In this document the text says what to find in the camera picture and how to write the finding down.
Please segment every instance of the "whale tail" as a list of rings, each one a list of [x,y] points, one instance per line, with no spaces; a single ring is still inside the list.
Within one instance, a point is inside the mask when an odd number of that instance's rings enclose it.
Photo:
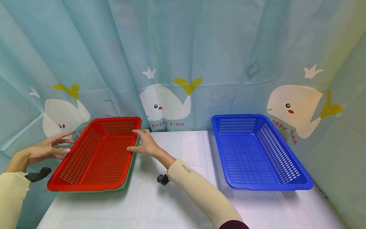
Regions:
[[[331,115],[335,115],[335,114],[339,114],[339,113],[343,112],[343,108],[340,105],[338,105],[338,104],[331,105],[330,104],[331,100],[332,100],[332,91],[328,90],[326,93],[326,102],[320,113],[320,118],[325,118],[327,116],[331,116]]]
[[[192,92],[202,83],[203,78],[198,78],[192,81],[190,84],[181,78],[174,79],[173,82],[181,86],[184,91],[187,93],[187,96],[191,95]]]
[[[68,89],[67,87],[65,87],[62,84],[55,84],[53,86],[53,89],[63,90],[66,93],[68,93],[71,97],[73,97],[74,99],[79,100],[79,85],[77,85],[77,84],[71,85],[70,89]]]

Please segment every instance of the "table surface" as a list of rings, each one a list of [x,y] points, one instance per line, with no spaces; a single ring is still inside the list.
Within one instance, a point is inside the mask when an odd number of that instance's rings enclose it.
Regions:
[[[341,229],[343,223],[322,193],[234,190],[225,182],[213,131],[155,132],[156,142],[181,158],[234,204],[251,229]],[[59,193],[37,229],[206,229],[207,217],[179,189],[156,179],[165,168],[137,155],[126,189]]]

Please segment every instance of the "cartoon whale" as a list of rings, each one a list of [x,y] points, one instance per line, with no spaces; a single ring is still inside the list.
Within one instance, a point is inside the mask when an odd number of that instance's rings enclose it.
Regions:
[[[276,88],[270,95],[267,110],[282,121],[296,129],[301,138],[308,138],[324,117],[335,115],[343,111],[338,104],[330,105],[332,91],[328,90],[327,100],[320,117],[312,121],[318,106],[321,92],[314,88],[301,85],[283,85]]]
[[[79,86],[73,84],[71,90],[61,84],[53,86],[54,89],[63,90],[76,99],[78,107],[60,99],[47,99],[43,115],[43,131],[47,137],[75,130],[80,124],[90,119],[90,114],[78,99]]]
[[[140,100],[149,121],[162,118],[177,120],[187,117],[191,112],[191,94],[202,83],[202,78],[195,79],[189,84],[184,79],[175,79],[174,83],[181,86],[187,94],[182,104],[179,98],[168,88],[154,84],[140,94]]]

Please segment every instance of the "person's right hand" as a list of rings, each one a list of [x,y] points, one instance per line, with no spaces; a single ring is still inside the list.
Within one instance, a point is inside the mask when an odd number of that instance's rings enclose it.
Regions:
[[[154,141],[153,137],[150,134],[149,130],[133,130],[135,134],[138,134],[141,138],[141,144],[137,147],[129,146],[127,150],[130,152],[137,152],[142,155],[156,157],[159,153],[163,151],[156,142]]]

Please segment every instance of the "blue basket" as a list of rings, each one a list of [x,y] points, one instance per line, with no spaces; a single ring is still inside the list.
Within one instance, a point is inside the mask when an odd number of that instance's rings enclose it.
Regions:
[[[232,188],[308,190],[312,178],[264,115],[215,115],[211,119],[226,182]]]

